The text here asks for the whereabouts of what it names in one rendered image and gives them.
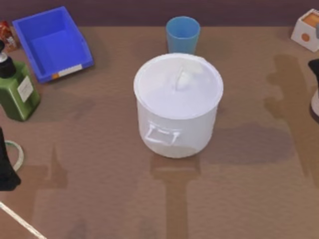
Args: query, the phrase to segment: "blue cup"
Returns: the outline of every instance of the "blue cup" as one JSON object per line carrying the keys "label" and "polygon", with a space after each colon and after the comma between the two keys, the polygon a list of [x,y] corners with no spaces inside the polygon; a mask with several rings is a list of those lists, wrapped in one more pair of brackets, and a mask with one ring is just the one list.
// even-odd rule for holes
{"label": "blue cup", "polygon": [[188,16],[174,17],[166,25],[169,53],[194,54],[200,33],[199,23]]}

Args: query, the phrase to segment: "green bottle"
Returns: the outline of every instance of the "green bottle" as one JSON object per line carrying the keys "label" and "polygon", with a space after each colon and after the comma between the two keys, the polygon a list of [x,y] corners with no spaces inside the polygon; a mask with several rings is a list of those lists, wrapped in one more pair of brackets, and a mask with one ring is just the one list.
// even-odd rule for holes
{"label": "green bottle", "polygon": [[13,62],[2,53],[0,40],[0,105],[10,119],[26,121],[40,103],[29,70],[23,62]]}

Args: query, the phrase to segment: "white lid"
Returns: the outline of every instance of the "white lid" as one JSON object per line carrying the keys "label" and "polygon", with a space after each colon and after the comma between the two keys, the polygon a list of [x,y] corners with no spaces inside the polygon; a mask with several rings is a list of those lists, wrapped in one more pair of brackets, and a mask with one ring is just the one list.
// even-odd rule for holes
{"label": "white lid", "polygon": [[153,114],[192,119],[215,108],[223,94],[218,71],[204,58],[182,54],[158,56],[138,71],[135,95]]}

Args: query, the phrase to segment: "white line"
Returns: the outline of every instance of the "white line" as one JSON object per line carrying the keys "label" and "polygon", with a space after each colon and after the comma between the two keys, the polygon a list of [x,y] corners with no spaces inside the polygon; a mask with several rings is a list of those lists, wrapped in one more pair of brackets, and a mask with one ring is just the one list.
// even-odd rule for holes
{"label": "white line", "polygon": [[3,202],[0,202],[0,208],[8,213],[13,219],[15,219],[21,226],[26,228],[29,232],[35,235],[39,239],[47,239],[44,235],[38,232],[33,226],[27,223],[24,219],[22,219],[18,214],[8,208]]}

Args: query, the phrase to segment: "white cable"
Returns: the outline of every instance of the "white cable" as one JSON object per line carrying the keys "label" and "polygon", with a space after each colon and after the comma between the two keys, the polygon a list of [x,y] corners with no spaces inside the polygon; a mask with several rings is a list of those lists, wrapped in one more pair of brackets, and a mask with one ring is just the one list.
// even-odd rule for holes
{"label": "white cable", "polygon": [[[15,163],[13,169],[15,171],[18,171],[19,168],[22,166],[24,161],[24,153],[23,149],[20,145],[18,145],[16,142],[6,140],[5,143],[7,145],[12,145],[17,148],[19,152],[18,160]],[[12,211],[10,208],[8,208],[3,202],[0,202],[0,208],[4,210],[9,216],[11,216],[13,219],[15,219],[21,226],[23,226],[25,229],[27,229],[30,233],[35,235],[38,239],[47,239],[44,235],[42,235],[40,232],[38,232],[33,226],[31,226],[29,223],[27,223],[22,217],[20,217],[17,213]]]}

